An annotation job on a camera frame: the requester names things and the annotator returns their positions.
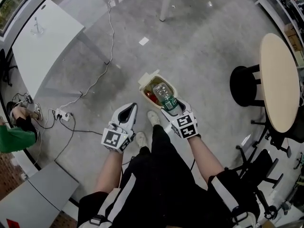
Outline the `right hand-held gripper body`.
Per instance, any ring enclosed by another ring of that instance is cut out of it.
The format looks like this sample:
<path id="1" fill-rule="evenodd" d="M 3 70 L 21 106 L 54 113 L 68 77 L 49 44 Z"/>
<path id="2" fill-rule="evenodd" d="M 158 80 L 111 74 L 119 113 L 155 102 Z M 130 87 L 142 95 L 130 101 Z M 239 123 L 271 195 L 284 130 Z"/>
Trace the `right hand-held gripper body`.
<path id="1" fill-rule="evenodd" d="M 197 120 L 193 112 L 185 112 L 171 120 L 173 131 L 182 139 L 188 139 L 198 135 Z"/>

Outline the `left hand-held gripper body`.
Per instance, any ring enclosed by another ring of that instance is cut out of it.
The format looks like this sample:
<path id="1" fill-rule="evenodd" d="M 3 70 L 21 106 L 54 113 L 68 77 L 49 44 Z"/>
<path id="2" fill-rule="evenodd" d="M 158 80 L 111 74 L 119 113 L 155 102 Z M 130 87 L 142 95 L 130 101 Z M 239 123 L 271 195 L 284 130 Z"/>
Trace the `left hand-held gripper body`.
<path id="1" fill-rule="evenodd" d="M 111 151 L 123 153 L 134 137 L 132 129 L 109 122 L 108 127 L 104 129 L 101 144 Z"/>

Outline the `clear plastic bottle green label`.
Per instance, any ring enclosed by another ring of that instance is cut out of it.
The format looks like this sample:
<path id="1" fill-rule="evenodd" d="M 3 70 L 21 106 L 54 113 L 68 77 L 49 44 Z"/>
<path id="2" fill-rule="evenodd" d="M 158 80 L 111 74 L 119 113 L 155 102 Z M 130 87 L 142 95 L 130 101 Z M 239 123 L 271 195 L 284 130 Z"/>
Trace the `clear plastic bottle green label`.
<path id="1" fill-rule="evenodd" d="M 169 112 L 171 115 L 177 115 L 181 113 L 181 108 L 178 105 L 177 99 L 167 84 L 164 82 L 159 83 L 152 90 L 164 110 Z"/>

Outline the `beige waste bin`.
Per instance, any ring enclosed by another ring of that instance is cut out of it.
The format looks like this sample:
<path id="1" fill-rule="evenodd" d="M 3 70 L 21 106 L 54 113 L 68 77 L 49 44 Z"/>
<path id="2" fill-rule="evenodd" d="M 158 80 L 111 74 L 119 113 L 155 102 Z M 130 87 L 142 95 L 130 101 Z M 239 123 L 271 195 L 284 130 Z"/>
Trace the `beige waste bin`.
<path id="1" fill-rule="evenodd" d="M 156 71 L 154 71 L 151 74 L 148 74 L 147 72 L 144 73 L 144 75 L 138 80 L 138 84 L 139 86 L 139 92 L 140 94 L 144 97 L 144 99 L 150 103 L 154 108 L 156 109 L 161 109 L 162 105 L 161 104 L 157 104 L 156 102 L 154 102 L 153 100 L 151 100 L 146 94 L 146 91 L 152 92 L 152 87 L 151 85 L 153 84 L 159 84 L 164 82 L 168 88 L 171 90 L 171 92 L 173 93 L 173 95 L 175 97 L 178 97 L 178 91 L 177 89 L 167 80 L 165 79 L 163 76 L 161 76 L 159 74 L 159 69 L 157 69 Z"/>

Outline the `person's left forearm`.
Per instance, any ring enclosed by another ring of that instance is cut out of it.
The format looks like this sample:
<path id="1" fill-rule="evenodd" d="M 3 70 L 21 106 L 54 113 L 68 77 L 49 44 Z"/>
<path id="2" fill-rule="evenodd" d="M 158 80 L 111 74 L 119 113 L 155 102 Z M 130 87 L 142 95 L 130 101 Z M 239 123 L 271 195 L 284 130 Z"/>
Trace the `person's left forearm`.
<path id="1" fill-rule="evenodd" d="M 97 179 L 94 192 L 110 193 L 113 189 L 119 187 L 123 155 L 119 152 L 109 152 Z"/>

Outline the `person's right forearm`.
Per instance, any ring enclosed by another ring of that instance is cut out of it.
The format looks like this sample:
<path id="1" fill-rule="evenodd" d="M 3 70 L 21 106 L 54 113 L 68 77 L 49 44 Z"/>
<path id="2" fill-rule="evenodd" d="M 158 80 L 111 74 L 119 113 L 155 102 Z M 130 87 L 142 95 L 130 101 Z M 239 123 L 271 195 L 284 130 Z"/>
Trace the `person's right forearm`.
<path id="1" fill-rule="evenodd" d="M 188 142 L 199 172 L 206 183 L 211 176 L 216 176 L 224 171 L 224 167 L 201 138 L 193 136 L 188 138 Z"/>

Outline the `person's white right shoe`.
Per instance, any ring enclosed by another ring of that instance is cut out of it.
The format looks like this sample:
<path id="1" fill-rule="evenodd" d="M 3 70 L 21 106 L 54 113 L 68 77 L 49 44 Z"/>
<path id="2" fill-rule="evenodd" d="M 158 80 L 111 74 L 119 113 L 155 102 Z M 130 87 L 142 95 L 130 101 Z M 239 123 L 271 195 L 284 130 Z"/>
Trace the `person's white right shoe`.
<path id="1" fill-rule="evenodd" d="M 156 125 L 161 125 L 159 116 L 155 111 L 149 110 L 147 112 L 147 117 L 148 117 L 148 120 L 150 121 L 152 127 L 154 127 Z"/>

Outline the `person's white shoe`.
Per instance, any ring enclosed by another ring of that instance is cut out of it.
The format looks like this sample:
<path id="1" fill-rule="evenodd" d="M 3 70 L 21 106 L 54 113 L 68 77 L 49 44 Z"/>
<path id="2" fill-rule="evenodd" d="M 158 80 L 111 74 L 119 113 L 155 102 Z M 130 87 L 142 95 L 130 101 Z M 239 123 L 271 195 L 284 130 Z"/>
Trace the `person's white shoe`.
<path id="1" fill-rule="evenodd" d="M 161 125 L 159 116 L 155 111 L 149 110 L 147 112 L 147 117 L 148 117 L 148 120 L 150 121 L 152 127 L 154 127 L 156 125 Z"/>
<path id="2" fill-rule="evenodd" d="M 144 132 L 138 132 L 135 136 L 135 140 L 139 148 L 147 147 L 147 137 Z"/>

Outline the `person's white left shoe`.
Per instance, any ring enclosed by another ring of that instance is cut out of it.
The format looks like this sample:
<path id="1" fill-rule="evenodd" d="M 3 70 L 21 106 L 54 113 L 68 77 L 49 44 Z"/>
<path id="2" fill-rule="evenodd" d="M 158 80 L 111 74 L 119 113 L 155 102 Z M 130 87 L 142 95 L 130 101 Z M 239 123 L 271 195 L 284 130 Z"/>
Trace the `person's white left shoe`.
<path id="1" fill-rule="evenodd" d="M 139 148 L 147 147 L 147 137 L 144 132 L 138 132 L 135 136 L 135 140 Z"/>

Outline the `red crumpled wrapper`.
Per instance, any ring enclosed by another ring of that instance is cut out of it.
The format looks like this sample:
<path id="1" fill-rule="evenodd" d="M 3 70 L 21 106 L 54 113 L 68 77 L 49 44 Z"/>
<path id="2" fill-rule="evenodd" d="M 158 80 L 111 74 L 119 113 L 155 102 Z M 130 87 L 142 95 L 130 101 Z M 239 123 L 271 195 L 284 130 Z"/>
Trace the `red crumpled wrapper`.
<path id="1" fill-rule="evenodd" d="M 154 102 L 155 104 L 159 105 L 160 102 L 158 100 L 158 98 L 156 97 L 156 95 L 151 92 L 151 91 L 145 91 L 145 95 L 152 101 Z"/>

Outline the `person's black trousers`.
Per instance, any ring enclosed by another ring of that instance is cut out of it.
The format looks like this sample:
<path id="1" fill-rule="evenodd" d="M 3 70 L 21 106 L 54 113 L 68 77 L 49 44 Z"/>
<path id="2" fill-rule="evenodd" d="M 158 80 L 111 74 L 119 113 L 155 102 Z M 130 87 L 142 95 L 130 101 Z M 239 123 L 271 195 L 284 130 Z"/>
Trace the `person's black trousers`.
<path id="1" fill-rule="evenodd" d="M 131 175 L 139 185 L 136 190 L 156 198 L 194 199 L 200 188 L 195 183 L 190 168 L 178 154 L 164 128 L 153 127 L 152 149 L 144 146 L 125 170 L 120 187 L 123 188 Z"/>

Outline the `white power strip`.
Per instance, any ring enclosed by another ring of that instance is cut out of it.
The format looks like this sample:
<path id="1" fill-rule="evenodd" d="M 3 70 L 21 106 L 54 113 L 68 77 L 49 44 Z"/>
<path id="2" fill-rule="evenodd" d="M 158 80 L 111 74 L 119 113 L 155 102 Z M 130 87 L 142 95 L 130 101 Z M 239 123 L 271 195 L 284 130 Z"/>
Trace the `white power strip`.
<path id="1" fill-rule="evenodd" d="M 56 109 L 55 115 L 56 115 L 57 119 L 64 120 L 66 122 L 68 122 L 70 119 L 70 113 L 64 112 L 63 110 L 61 110 L 59 108 Z"/>

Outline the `person's black striped jacket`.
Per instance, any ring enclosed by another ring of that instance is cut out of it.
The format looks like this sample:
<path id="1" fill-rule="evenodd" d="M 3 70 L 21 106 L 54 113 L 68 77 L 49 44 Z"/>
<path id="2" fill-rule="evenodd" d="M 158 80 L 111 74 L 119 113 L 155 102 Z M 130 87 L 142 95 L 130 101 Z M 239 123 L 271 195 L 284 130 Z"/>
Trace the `person's black striped jacket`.
<path id="1" fill-rule="evenodd" d="M 233 228 L 235 218 L 260 214 L 256 198 L 232 170 L 198 186 L 187 165 L 129 166 L 116 198 L 95 192 L 80 200 L 77 228 Z"/>

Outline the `grey cabinet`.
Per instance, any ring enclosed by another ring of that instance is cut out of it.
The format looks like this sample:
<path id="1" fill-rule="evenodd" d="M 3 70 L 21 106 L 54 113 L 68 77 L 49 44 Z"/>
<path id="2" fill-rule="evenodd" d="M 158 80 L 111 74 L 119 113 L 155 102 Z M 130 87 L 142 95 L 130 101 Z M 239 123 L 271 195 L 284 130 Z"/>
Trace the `grey cabinet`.
<path id="1" fill-rule="evenodd" d="M 20 228 L 49 228 L 78 186 L 51 162 L 0 201 L 0 226 L 9 228 L 10 219 Z"/>

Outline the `round beige table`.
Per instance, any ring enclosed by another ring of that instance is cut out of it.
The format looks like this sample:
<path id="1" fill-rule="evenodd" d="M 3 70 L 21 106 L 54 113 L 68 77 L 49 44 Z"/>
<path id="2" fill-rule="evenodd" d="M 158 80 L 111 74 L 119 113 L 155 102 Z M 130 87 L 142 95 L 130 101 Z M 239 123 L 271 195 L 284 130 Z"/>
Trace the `round beige table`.
<path id="1" fill-rule="evenodd" d="M 264 107 L 277 132 L 292 127 L 300 101 L 299 76 L 292 53 L 279 36 L 268 33 L 262 38 L 259 64 L 232 71 L 230 92 L 242 107 Z"/>

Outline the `white desk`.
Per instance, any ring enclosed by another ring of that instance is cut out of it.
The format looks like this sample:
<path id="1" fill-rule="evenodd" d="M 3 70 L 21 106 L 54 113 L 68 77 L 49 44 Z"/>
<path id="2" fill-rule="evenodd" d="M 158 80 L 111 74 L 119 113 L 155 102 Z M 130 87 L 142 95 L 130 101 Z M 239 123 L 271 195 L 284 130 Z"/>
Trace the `white desk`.
<path id="1" fill-rule="evenodd" d="M 30 30 L 34 17 L 44 28 L 41 36 Z M 45 0 L 25 24 L 12 50 L 18 70 L 32 98 L 42 89 L 53 67 L 77 41 L 82 41 L 105 64 L 110 60 L 84 33 L 85 27 L 51 0 Z"/>

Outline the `black mesh office chair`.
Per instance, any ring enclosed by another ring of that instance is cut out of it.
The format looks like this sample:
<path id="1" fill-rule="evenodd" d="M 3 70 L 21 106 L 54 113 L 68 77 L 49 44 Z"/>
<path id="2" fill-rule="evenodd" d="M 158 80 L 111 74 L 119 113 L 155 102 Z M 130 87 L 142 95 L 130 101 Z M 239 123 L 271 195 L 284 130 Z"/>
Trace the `black mesh office chair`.
<path id="1" fill-rule="evenodd" d="M 286 149 L 282 147 L 285 138 L 292 139 L 298 143 L 304 143 L 304 105 L 298 108 L 297 115 L 292 127 L 285 133 L 280 133 L 274 129 L 274 127 L 270 123 L 267 112 L 266 121 L 264 123 L 259 123 L 255 122 L 254 120 L 251 120 L 251 124 L 264 126 L 264 130 L 259 140 L 255 141 L 255 143 L 253 144 L 254 147 L 257 147 L 260 144 L 266 132 L 269 133 L 265 136 L 265 138 L 268 140 L 269 137 L 271 137 L 270 144 L 272 146 L 275 146 L 278 150 L 284 151 L 287 154 L 288 158 L 291 157 L 291 148 L 290 146 L 288 146 Z"/>

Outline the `clear desk stand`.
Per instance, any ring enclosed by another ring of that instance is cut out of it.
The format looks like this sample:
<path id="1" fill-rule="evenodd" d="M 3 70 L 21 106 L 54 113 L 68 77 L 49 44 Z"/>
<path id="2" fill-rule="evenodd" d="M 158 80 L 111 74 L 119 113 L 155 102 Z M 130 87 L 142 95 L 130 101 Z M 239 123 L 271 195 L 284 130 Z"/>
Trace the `clear desk stand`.
<path id="1" fill-rule="evenodd" d="M 30 32 L 34 36 L 41 36 L 44 33 L 44 28 L 38 23 L 37 17 L 34 17 L 34 25 Z"/>

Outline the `cardboard boxes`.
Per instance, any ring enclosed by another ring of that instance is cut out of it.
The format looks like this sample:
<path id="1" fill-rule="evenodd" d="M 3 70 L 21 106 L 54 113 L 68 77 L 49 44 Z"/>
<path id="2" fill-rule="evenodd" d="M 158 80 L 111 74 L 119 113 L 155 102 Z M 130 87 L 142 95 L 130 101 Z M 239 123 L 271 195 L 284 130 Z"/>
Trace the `cardboard boxes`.
<path id="1" fill-rule="evenodd" d="M 304 39 L 299 27 L 296 24 L 288 23 L 284 25 L 284 33 L 295 51 L 304 50 Z"/>

